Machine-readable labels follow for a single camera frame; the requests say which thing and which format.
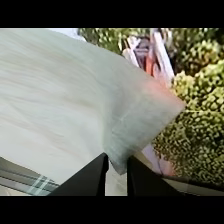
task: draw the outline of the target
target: translucent sheet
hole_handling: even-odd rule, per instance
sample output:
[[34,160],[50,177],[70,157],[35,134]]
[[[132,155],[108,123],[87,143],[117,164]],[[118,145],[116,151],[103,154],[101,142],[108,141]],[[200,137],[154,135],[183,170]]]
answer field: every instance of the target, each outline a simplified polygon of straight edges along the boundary
[[184,107],[89,43],[36,28],[0,29],[0,39],[0,156],[58,184],[103,151],[124,173],[127,158]]

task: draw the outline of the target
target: white fabric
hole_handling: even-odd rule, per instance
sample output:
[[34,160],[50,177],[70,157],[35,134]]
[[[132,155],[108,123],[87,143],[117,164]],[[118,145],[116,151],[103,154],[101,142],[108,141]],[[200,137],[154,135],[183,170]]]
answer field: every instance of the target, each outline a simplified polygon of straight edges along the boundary
[[[103,151],[125,172],[128,156],[184,107],[144,71],[89,43],[36,28],[0,29],[0,39],[0,156],[59,184]],[[125,188],[110,172],[107,181]],[[111,184],[108,194],[120,194]]]

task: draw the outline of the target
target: black stand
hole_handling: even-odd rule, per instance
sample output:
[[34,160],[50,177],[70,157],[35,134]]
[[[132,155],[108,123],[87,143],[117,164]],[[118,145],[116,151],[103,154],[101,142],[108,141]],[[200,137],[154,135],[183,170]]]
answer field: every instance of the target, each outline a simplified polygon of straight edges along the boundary
[[[48,196],[105,196],[108,167],[102,153]],[[128,196],[183,196],[133,156],[127,163],[127,189]]]

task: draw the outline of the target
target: black triangular shape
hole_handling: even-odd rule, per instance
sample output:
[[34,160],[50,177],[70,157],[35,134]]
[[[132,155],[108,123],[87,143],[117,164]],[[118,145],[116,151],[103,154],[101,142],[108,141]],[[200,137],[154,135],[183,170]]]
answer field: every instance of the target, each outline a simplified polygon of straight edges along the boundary
[[104,196],[108,156],[99,155],[48,196]]
[[128,196],[183,196],[131,156],[127,164]]

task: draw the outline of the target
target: black object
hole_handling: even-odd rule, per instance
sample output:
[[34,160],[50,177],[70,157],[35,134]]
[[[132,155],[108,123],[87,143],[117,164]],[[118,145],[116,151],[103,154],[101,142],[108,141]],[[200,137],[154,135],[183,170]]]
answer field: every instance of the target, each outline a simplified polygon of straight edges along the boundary
[[[99,155],[48,196],[105,196],[108,156]],[[183,196],[134,156],[127,163],[128,196]]]

